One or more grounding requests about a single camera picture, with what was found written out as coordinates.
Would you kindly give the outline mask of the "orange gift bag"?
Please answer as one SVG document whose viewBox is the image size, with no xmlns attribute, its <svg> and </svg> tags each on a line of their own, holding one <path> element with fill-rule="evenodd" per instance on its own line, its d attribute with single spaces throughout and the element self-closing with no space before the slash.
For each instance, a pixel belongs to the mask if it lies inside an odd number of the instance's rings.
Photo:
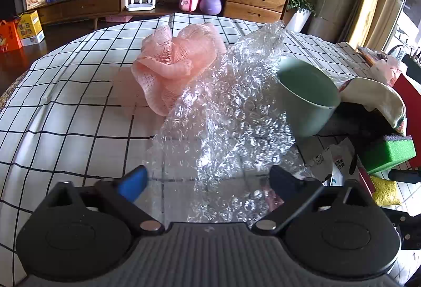
<svg viewBox="0 0 421 287">
<path fill-rule="evenodd" d="M 0 52 L 12 52 L 22 48 L 21 39 L 14 22 L 1 20 L 0 24 Z"/>
</svg>

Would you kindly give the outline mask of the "red white storage box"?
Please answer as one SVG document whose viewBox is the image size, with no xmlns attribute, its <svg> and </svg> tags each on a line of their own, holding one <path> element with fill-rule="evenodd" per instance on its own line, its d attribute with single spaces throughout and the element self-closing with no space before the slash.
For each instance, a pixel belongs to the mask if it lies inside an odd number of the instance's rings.
<svg viewBox="0 0 421 287">
<path fill-rule="evenodd" d="M 407 134 L 412 137 L 417 154 L 409 160 L 410 166 L 412 168 L 420 167 L 420 84 L 402 73 L 393 88 L 399 93 L 405 103 L 406 117 L 408 119 Z"/>
</svg>

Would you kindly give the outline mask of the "white patterned cloth bag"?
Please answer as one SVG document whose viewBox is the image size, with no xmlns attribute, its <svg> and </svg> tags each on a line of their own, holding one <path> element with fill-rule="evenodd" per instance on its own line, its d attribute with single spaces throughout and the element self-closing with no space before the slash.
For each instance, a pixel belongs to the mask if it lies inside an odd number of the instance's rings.
<svg viewBox="0 0 421 287">
<path fill-rule="evenodd" d="M 342 102 L 363 105 L 367 111 L 377 109 L 392 129 L 407 135 L 408 118 L 406 106 L 393 88 L 369 78 L 355 77 L 335 83 Z"/>
</svg>

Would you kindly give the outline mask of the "yellow sponge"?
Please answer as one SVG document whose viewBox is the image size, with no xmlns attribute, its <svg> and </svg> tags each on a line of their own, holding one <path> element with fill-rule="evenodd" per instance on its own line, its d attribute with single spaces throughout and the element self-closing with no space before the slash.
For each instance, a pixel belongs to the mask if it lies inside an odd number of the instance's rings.
<svg viewBox="0 0 421 287">
<path fill-rule="evenodd" d="M 398 184 L 395 181 L 384 180 L 374 175 L 370 179 L 375 187 L 372 197 L 379 207 L 400 205 Z"/>
</svg>

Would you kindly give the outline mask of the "purple kettlebell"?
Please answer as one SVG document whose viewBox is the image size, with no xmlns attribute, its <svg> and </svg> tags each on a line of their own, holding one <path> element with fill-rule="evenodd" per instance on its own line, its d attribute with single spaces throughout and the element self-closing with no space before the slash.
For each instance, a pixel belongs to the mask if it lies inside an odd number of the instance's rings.
<svg viewBox="0 0 421 287">
<path fill-rule="evenodd" d="M 199 7 L 203 14 L 215 16 L 222 10 L 222 0 L 201 0 Z"/>
</svg>

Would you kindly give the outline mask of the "clear bubble wrap sheet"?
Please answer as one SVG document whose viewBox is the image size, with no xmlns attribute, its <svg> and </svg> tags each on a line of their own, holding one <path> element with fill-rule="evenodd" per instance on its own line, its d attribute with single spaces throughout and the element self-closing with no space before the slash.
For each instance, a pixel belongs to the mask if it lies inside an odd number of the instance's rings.
<svg viewBox="0 0 421 287">
<path fill-rule="evenodd" d="M 310 174 L 276 76 L 286 38 L 282 22 L 258 27 L 176 101 L 148 150 L 149 185 L 140 200 L 164 225 L 252 224 L 281 203 L 269 184 L 272 166 Z"/>
</svg>

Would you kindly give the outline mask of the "pink mesh bath sponge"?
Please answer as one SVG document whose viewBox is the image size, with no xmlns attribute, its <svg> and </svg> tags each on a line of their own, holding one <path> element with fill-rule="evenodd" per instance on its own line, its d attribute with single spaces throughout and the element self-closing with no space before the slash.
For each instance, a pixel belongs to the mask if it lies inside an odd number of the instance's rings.
<svg viewBox="0 0 421 287">
<path fill-rule="evenodd" d="M 167 116 L 185 87 L 225 53 L 223 39 L 212 23 L 190 24 L 175 37 L 164 26 L 143 39 L 131 72 L 150 109 Z"/>
</svg>

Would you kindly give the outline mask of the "yellow cardboard box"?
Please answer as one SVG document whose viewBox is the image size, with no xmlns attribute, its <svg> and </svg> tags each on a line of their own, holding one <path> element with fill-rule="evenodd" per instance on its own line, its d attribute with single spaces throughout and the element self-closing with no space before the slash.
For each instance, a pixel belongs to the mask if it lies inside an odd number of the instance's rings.
<svg viewBox="0 0 421 287">
<path fill-rule="evenodd" d="M 22 14 L 17 21 L 16 29 L 23 47 L 38 45 L 45 38 L 37 11 Z"/>
</svg>

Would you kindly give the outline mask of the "green scouring sponge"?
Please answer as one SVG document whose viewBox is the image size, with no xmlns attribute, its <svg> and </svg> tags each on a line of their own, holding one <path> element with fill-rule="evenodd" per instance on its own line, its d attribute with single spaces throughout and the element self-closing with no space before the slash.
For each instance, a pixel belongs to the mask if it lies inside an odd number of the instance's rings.
<svg viewBox="0 0 421 287">
<path fill-rule="evenodd" d="M 416 156 L 410 135 L 385 135 L 363 140 L 358 145 L 358 156 L 368 174 L 389 170 Z"/>
</svg>

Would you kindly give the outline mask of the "green ceramic mug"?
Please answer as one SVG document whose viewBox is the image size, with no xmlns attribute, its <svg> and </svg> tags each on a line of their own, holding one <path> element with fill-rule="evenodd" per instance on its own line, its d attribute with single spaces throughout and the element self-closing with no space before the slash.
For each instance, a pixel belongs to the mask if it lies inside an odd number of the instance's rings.
<svg viewBox="0 0 421 287">
<path fill-rule="evenodd" d="M 293 135 L 316 135 L 340 105 L 336 85 L 320 69 L 290 56 L 281 58 L 276 76 L 281 106 Z"/>
</svg>

